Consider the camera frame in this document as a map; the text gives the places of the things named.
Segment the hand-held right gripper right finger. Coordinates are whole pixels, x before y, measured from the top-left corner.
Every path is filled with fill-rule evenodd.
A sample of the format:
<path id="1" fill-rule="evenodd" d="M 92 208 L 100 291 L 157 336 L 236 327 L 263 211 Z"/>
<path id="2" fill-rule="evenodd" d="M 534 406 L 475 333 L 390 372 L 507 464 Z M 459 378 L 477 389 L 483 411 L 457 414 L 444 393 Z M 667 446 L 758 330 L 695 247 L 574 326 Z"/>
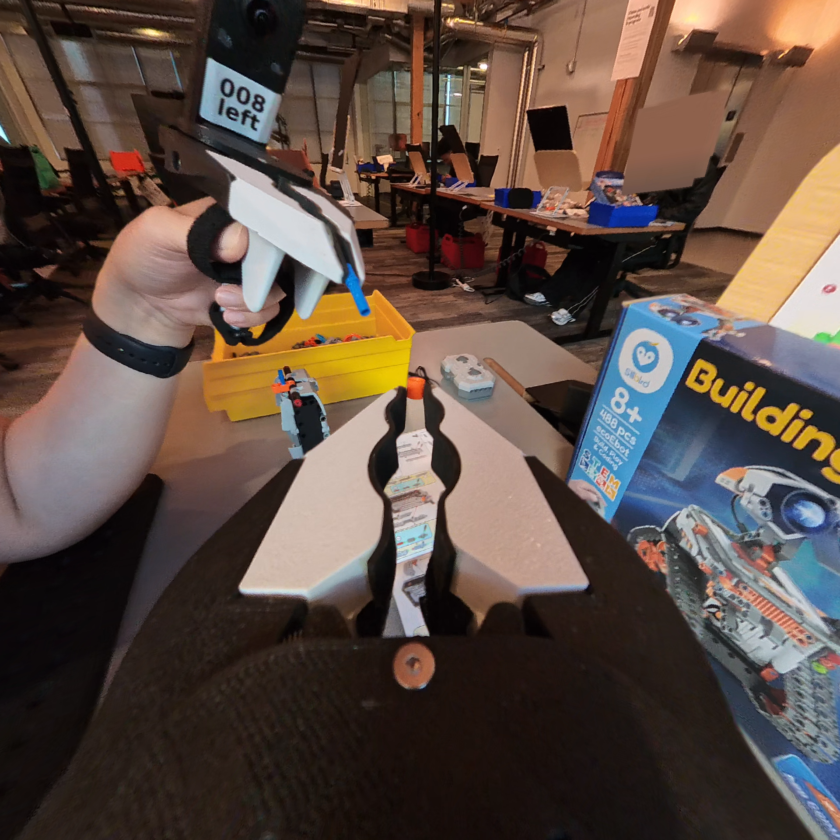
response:
<path id="1" fill-rule="evenodd" d="M 498 603 L 581 592 L 589 580 L 522 451 L 440 389 L 424 394 L 444 484 L 425 575 L 432 635 L 464 635 Z"/>

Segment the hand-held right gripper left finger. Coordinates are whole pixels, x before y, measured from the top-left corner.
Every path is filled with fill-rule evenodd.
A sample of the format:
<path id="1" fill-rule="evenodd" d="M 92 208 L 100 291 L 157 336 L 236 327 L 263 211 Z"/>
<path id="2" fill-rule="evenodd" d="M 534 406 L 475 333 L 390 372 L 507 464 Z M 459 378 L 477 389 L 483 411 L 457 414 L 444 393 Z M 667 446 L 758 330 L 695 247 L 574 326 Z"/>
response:
<path id="1" fill-rule="evenodd" d="M 310 451 L 238 589 L 335 607 L 363 637 L 381 637 L 396 540 L 385 488 L 397 471 L 406 388 L 379 397 Z"/>

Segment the blue toy connector pin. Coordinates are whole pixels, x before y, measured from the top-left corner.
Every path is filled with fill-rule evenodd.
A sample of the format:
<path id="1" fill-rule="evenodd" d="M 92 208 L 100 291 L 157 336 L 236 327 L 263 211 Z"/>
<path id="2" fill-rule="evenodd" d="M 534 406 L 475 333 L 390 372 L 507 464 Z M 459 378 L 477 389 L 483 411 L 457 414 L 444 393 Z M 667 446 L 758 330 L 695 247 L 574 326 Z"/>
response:
<path id="1" fill-rule="evenodd" d="M 363 318 L 369 317 L 371 315 L 371 307 L 364 295 L 363 282 L 359 278 L 354 265 L 351 262 L 347 262 L 345 264 L 343 284 L 349 294 L 351 294 L 352 300 L 357 307 L 359 314 Z"/>

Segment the person's left forearm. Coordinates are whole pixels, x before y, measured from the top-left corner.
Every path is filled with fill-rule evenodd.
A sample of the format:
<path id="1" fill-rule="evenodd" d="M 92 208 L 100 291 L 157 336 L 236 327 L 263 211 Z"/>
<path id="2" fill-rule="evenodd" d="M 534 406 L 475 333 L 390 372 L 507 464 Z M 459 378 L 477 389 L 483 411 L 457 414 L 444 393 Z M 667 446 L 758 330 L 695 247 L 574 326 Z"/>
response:
<path id="1" fill-rule="evenodd" d="M 2 418 L 2 564 L 71 546 L 130 498 L 161 450 L 177 384 L 79 337 L 45 397 Z"/>

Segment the long wood-edged desk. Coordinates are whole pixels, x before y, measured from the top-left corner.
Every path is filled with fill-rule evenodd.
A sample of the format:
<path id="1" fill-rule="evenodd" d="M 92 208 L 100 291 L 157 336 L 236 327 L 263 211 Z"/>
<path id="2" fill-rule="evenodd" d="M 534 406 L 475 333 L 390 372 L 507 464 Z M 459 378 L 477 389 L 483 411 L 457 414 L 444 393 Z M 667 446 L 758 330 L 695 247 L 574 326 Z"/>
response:
<path id="1" fill-rule="evenodd" d="M 584 297 L 582 310 L 575 310 L 575 330 L 565 332 L 553 341 L 559 345 L 573 344 L 586 340 L 598 340 L 608 337 L 613 326 L 604 324 L 604 317 L 610 301 L 618 290 L 627 289 L 635 296 L 643 295 L 641 287 L 624 280 L 628 270 L 623 267 L 623 258 L 630 244 L 649 245 L 664 239 L 668 245 L 675 246 L 673 255 L 668 256 L 664 268 L 674 267 L 679 263 L 681 252 L 686 244 L 690 226 L 680 223 L 663 224 L 658 220 L 643 227 L 604 227 L 589 224 L 582 218 L 545 217 L 526 209 L 499 206 L 487 200 L 488 190 L 452 192 L 440 190 L 436 198 L 478 207 L 490 215 L 491 223 L 502 230 L 500 264 L 497 282 L 491 287 L 479 287 L 486 299 L 497 298 L 510 288 L 508 265 L 518 266 L 526 240 L 533 238 L 546 242 L 547 245 L 568 248 L 580 246 L 586 239 L 593 238 L 609 246 L 610 263 L 602 279 L 599 280 L 590 296 Z"/>

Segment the person's left hand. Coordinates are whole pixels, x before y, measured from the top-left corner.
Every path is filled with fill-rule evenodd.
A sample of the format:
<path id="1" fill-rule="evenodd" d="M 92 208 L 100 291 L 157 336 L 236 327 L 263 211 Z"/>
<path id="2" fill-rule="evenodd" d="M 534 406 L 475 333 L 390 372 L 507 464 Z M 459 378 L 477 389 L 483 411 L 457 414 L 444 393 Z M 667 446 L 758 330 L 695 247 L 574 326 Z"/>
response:
<path id="1" fill-rule="evenodd" d="M 254 328 L 278 314 L 285 293 L 273 287 L 260 311 L 250 311 L 240 286 L 219 284 L 194 267 L 187 235 L 211 197 L 174 208 L 154 206 L 116 237 L 99 271 L 92 310 L 110 328 L 147 344 L 183 348 L 195 327 L 209 326 L 216 302 L 224 320 Z"/>

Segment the open instruction booklet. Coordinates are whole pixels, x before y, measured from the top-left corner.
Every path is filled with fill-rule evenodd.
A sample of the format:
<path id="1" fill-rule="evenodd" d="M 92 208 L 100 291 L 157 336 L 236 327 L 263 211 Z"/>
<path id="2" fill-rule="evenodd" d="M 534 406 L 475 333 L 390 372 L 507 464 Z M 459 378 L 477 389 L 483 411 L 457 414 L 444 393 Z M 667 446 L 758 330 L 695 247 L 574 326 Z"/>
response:
<path id="1" fill-rule="evenodd" d="M 399 624 L 392 634 L 427 636 L 421 600 L 443 485 L 432 470 L 433 439 L 425 428 L 401 435 L 396 451 L 397 469 L 385 488 L 396 549 L 392 594 Z"/>

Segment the pile of toy building parts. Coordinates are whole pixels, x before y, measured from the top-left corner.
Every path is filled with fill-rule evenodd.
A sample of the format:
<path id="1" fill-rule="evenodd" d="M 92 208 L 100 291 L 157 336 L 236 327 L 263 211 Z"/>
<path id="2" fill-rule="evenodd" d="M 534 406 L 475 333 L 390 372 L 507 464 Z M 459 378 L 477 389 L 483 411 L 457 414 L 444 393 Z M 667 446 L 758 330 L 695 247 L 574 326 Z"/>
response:
<path id="1" fill-rule="evenodd" d="M 375 335 L 360 334 L 357 332 L 350 332 L 339 336 L 328 336 L 322 333 L 314 333 L 313 335 L 310 335 L 307 338 L 299 339 L 297 341 L 292 342 L 289 337 L 283 334 L 278 337 L 275 337 L 269 342 L 262 343 L 253 348 L 227 351 L 226 357 L 229 359 L 248 358 L 250 356 L 257 356 L 258 354 L 276 353 L 289 350 L 308 350 L 324 346 L 331 346 L 334 344 L 351 343 L 355 341 L 369 340 L 374 338 L 376 338 Z"/>

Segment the grey black toy robot module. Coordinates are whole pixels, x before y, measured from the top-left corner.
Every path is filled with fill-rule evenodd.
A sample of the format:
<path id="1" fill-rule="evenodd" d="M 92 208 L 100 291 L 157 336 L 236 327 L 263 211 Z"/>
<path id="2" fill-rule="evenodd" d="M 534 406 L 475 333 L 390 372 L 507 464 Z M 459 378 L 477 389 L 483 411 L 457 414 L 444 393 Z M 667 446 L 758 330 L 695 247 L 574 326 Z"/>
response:
<path id="1" fill-rule="evenodd" d="M 290 457 L 302 459 L 330 436 L 319 384 L 305 369 L 292 370 L 285 365 L 278 370 L 271 389 L 280 409 L 281 427 L 291 442 Z"/>

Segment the black floor stand pole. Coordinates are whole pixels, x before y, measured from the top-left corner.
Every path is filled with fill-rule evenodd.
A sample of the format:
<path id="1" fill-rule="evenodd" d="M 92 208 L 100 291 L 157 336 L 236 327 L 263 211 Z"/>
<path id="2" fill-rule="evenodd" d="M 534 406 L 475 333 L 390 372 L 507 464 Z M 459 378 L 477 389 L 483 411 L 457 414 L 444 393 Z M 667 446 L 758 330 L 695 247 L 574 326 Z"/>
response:
<path id="1" fill-rule="evenodd" d="M 440 30 L 442 24 L 443 2 L 434 1 L 433 16 L 433 61 L 432 61 L 432 135 L 430 139 L 430 189 L 427 198 L 429 210 L 428 229 L 428 267 L 419 270 L 412 276 L 412 284 L 421 291 L 443 291 L 449 287 L 449 274 L 436 268 L 436 254 L 438 237 L 438 110 L 439 110 L 439 61 L 440 61 Z"/>

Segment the yellow plastic bin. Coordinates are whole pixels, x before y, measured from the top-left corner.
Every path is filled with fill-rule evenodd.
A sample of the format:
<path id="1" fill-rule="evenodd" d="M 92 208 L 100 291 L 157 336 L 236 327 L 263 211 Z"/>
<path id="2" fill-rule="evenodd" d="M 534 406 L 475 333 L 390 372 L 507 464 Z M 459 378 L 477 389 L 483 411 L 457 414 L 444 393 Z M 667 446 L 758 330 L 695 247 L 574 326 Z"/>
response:
<path id="1" fill-rule="evenodd" d="M 276 337 L 284 334 L 293 342 L 314 333 L 360 333 L 374 339 L 229 359 L 227 351 L 248 347 L 230 346 L 215 334 L 211 360 L 203 365 L 207 408 L 225 412 L 234 422 L 278 414 L 271 386 L 285 365 L 305 369 L 318 382 L 325 404 L 377 396 L 404 385 L 415 331 L 378 290 L 366 299 L 371 315 L 363 318 L 349 293 L 327 294 L 310 318 L 294 314 Z"/>

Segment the black wrist band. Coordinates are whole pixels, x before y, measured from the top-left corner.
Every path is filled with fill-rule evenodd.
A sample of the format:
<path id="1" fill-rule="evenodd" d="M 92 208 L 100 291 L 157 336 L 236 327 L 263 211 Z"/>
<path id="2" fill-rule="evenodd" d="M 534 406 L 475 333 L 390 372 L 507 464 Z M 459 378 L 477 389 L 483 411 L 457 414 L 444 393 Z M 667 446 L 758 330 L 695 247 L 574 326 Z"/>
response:
<path id="1" fill-rule="evenodd" d="M 91 311 L 82 324 L 82 334 L 91 347 L 132 371 L 158 379 L 180 374 L 193 356 L 195 341 L 182 348 L 150 344 L 118 332 Z"/>

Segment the person's dark trousers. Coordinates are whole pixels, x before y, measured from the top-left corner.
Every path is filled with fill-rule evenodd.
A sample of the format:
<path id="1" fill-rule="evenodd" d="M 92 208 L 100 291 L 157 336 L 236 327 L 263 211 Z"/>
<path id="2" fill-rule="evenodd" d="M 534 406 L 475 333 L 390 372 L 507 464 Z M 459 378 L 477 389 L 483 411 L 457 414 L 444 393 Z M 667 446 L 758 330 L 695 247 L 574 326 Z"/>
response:
<path id="1" fill-rule="evenodd" d="M 1 838 L 64 773 L 95 711 L 164 488 L 147 475 L 97 531 L 1 580 Z"/>

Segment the wooden board with instruction poster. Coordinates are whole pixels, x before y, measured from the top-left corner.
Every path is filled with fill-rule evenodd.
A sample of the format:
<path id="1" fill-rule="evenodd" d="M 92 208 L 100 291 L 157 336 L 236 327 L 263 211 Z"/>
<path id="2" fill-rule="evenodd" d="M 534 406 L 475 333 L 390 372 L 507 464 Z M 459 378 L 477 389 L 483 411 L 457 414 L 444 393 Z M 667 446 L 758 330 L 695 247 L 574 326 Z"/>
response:
<path id="1" fill-rule="evenodd" d="M 838 346 L 838 147 L 795 190 L 718 306 Z"/>

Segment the wooden post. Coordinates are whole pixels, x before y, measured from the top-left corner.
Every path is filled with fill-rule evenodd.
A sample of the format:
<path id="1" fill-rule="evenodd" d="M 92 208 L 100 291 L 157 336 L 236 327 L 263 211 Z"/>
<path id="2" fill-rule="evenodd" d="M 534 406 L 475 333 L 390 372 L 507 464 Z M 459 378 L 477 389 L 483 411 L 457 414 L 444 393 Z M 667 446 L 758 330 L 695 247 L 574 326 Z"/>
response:
<path id="1" fill-rule="evenodd" d="M 675 4 L 675 1 L 658 2 L 639 75 L 615 82 L 594 173 L 625 170 L 637 115 L 645 105 Z"/>

